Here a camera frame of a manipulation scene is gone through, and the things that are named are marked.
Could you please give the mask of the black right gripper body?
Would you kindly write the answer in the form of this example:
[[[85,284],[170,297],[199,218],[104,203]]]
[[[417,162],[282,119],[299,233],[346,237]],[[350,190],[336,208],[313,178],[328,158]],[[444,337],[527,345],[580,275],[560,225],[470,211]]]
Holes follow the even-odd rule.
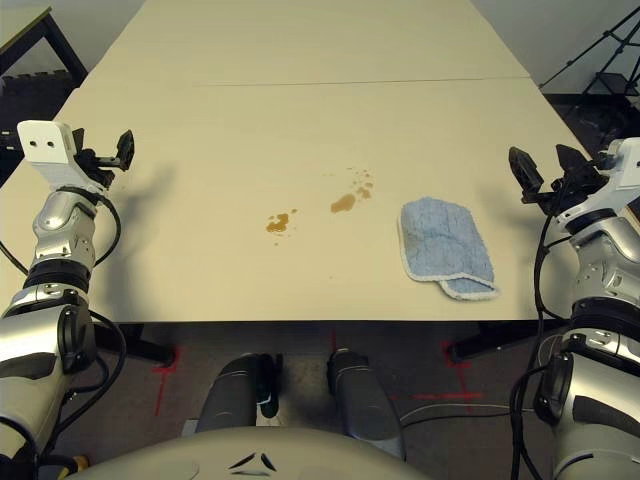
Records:
[[[578,172],[577,175],[565,175],[552,182],[551,190],[539,192],[536,203],[545,215],[558,215],[582,202],[593,193],[596,193],[608,182],[608,178],[600,174],[597,169],[588,162],[588,166]]]

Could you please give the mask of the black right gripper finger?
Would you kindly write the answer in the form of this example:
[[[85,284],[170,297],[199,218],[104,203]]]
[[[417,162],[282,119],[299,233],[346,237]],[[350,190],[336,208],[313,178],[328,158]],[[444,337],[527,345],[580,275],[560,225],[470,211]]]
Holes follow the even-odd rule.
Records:
[[[585,156],[573,147],[557,144],[556,153],[565,175],[577,175],[579,171],[588,166],[588,160]]]
[[[515,146],[509,148],[508,161],[512,174],[522,189],[521,201],[536,203],[543,185],[543,178],[535,162],[527,152]]]

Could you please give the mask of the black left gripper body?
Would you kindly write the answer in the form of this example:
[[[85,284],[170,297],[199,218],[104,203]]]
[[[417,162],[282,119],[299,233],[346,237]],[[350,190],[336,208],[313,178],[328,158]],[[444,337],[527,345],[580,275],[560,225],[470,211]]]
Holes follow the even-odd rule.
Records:
[[[91,180],[105,189],[109,189],[115,179],[114,170],[123,169],[119,158],[97,156],[93,149],[81,150],[74,160]]]

